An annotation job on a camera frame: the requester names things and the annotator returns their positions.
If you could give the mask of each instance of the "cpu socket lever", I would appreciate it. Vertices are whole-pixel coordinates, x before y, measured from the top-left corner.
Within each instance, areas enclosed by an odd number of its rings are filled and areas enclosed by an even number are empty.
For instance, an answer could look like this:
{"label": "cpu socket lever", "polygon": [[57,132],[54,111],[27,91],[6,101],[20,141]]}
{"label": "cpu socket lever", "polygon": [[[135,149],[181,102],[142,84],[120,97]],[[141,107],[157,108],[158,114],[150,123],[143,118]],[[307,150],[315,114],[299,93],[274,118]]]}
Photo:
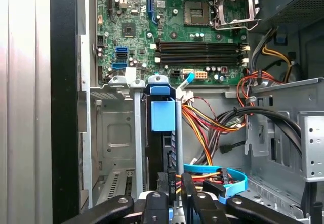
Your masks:
{"label": "cpu socket lever", "polygon": [[[256,7],[256,5],[259,4],[259,0],[248,0],[248,16],[244,19],[233,19],[230,22],[226,22],[225,20],[225,1],[234,2],[236,0],[210,0],[210,5],[212,9],[214,9],[215,14],[210,25],[216,30],[246,29],[250,31],[259,24],[260,19],[255,18],[260,11],[260,8]],[[253,23],[250,28],[244,25],[250,23]]]}

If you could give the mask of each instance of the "screw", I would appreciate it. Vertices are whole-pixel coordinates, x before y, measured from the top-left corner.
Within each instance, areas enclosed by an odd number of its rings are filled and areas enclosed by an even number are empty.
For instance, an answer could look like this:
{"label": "screw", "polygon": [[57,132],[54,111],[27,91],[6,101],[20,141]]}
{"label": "screw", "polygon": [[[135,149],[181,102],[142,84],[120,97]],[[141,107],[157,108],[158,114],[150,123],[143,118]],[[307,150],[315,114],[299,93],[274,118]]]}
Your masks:
{"label": "screw", "polygon": [[198,193],[198,197],[203,199],[206,197],[206,195],[204,193]]}
{"label": "screw", "polygon": [[159,198],[159,197],[161,197],[161,195],[158,192],[156,192],[156,193],[153,194],[153,197]]}
{"label": "screw", "polygon": [[120,203],[120,204],[125,204],[125,203],[127,203],[128,202],[128,200],[126,199],[126,198],[124,198],[124,197],[122,197],[122,198],[120,198],[119,200],[118,200],[118,203]]}
{"label": "screw", "polygon": [[232,199],[232,201],[235,203],[235,204],[237,204],[237,205],[241,205],[243,202],[240,200],[240,199],[238,199],[238,198],[234,198],[234,199]]}

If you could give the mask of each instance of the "capacitor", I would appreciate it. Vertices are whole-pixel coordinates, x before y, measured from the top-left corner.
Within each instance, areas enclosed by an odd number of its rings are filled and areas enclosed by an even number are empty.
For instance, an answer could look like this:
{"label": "capacitor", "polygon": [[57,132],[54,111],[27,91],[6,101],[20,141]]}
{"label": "capacitor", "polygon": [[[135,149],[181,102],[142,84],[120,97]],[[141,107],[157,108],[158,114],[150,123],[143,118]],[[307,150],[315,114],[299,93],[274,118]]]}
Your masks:
{"label": "capacitor", "polygon": [[116,7],[119,7],[119,0],[115,0]]}

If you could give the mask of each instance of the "motherboard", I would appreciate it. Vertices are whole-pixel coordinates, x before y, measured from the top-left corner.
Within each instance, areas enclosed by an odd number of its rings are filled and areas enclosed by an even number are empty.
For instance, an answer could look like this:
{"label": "motherboard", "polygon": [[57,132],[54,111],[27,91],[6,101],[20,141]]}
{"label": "motherboard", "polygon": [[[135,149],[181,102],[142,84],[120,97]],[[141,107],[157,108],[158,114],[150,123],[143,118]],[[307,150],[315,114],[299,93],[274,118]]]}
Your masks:
{"label": "motherboard", "polygon": [[[246,0],[226,1],[226,21],[247,16]],[[99,84],[126,68],[136,79],[166,75],[177,86],[236,85],[246,67],[245,29],[217,30],[213,0],[97,0]]]}

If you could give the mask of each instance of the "green circuit board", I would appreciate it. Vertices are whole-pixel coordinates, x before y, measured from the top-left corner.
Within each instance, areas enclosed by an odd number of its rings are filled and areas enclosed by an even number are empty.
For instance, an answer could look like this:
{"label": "green circuit board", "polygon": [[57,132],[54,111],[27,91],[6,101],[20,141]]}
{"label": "green circuit board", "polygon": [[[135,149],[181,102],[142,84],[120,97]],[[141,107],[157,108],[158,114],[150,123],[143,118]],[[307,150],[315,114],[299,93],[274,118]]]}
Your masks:
{"label": "green circuit board", "polygon": [[[182,41],[182,42],[214,42],[214,43],[246,43],[246,31],[224,30],[216,31],[213,27],[188,26],[185,24],[184,13],[186,2],[208,3],[209,0],[154,0],[154,14],[160,15],[158,25],[154,24],[148,16],[147,0],[127,0],[127,7],[121,8],[113,4],[111,12],[107,10],[107,0],[97,0],[98,26],[97,35],[104,44],[102,56],[98,58],[99,84],[104,84],[113,75],[123,75],[124,70],[112,70],[116,63],[116,46],[127,47],[129,50],[126,59],[127,66],[136,67],[137,79],[147,80],[154,74],[166,75],[170,84],[179,85],[182,76],[174,77],[174,70],[193,69],[206,71],[206,66],[201,65],[160,65],[154,61],[154,40]],[[227,4],[224,11],[228,21],[246,17],[245,1]],[[228,66],[223,75],[225,80],[215,80],[214,75],[219,71],[210,70],[205,79],[195,80],[193,85],[236,85],[242,77],[242,67]]]}

